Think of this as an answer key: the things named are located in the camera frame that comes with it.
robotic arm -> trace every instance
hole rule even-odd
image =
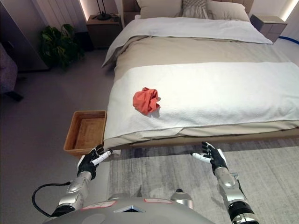
[[[203,154],[191,153],[191,155],[212,164],[212,170],[217,177],[220,193],[232,224],[259,224],[241,189],[237,175],[229,173],[222,150],[216,149],[208,142],[202,142],[202,148],[204,149]]]
[[[77,177],[71,182],[66,194],[60,199],[51,219],[83,208],[84,200],[88,195],[89,182],[95,178],[99,163],[108,158],[111,152],[104,153],[103,148],[99,145],[93,148],[89,154],[81,157],[78,163]]]

table lamp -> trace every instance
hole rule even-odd
[[[104,7],[104,11],[102,11],[102,12],[101,12],[98,0],[97,0],[97,3],[98,3],[99,11],[100,11],[100,14],[97,16],[98,20],[109,20],[111,18],[111,15],[106,13],[104,1],[102,0],[103,7]]]

headboard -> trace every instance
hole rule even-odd
[[[214,0],[214,1],[227,1],[239,3],[245,6],[245,11],[249,14],[254,0]],[[135,15],[140,14],[140,8],[136,0],[122,0],[123,19],[125,25],[131,22]]]

bed frame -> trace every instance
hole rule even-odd
[[[246,12],[249,13],[254,0],[217,0],[217,1],[229,1],[243,4],[246,8]],[[123,3],[123,16],[125,24],[128,24],[135,18],[135,15],[140,14],[140,8],[136,0],[122,0]],[[239,135],[221,135],[211,137],[192,137],[192,136],[180,136],[173,138],[155,139],[149,141],[136,142],[126,145],[121,145],[111,148],[127,149],[138,147],[160,147],[160,146],[174,146],[174,145],[195,145],[202,141],[210,142],[236,142],[236,141],[253,141],[253,140],[270,140],[270,139],[286,139],[286,138],[299,138],[299,127],[290,130],[281,130],[267,133],[256,134],[239,134]]]
[[[214,0],[214,1],[227,1],[227,2],[234,2],[239,3],[245,6],[245,11],[249,14],[252,4],[254,0]],[[125,26],[131,22],[135,15],[140,14],[140,8],[136,0],[122,0],[122,7],[123,7],[123,19]]]

lamp base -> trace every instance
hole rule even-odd
[[[109,20],[111,18],[111,15],[110,14],[106,14],[104,12],[100,13],[98,16],[97,16],[97,19],[98,20]]]

